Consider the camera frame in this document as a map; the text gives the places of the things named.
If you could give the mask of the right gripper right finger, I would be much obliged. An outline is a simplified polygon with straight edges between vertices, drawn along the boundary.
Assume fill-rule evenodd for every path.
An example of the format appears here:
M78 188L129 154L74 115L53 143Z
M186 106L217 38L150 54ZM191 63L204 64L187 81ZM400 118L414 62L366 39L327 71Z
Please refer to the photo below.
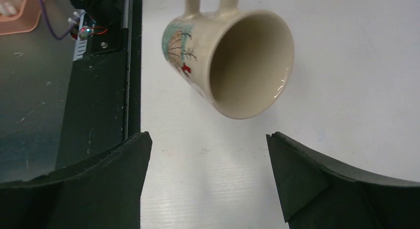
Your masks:
M276 132L266 136L292 229L417 229L420 184L362 170Z

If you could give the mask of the cream green mug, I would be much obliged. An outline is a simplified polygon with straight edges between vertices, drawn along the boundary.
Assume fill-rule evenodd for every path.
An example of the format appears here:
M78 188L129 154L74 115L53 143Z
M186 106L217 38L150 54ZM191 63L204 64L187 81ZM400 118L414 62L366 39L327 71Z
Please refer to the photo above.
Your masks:
M294 64L289 26L268 10L242 11L239 0L220 0L201 12L201 0L185 0L183 15L165 28L166 61L222 115L249 119L284 91Z

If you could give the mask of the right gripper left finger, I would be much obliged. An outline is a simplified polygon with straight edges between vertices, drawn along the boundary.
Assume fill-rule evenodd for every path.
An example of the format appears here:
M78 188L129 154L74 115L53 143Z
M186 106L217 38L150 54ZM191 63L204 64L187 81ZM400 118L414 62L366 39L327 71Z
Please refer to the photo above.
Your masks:
M0 185L3 229L138 229L148 132L29 181Z

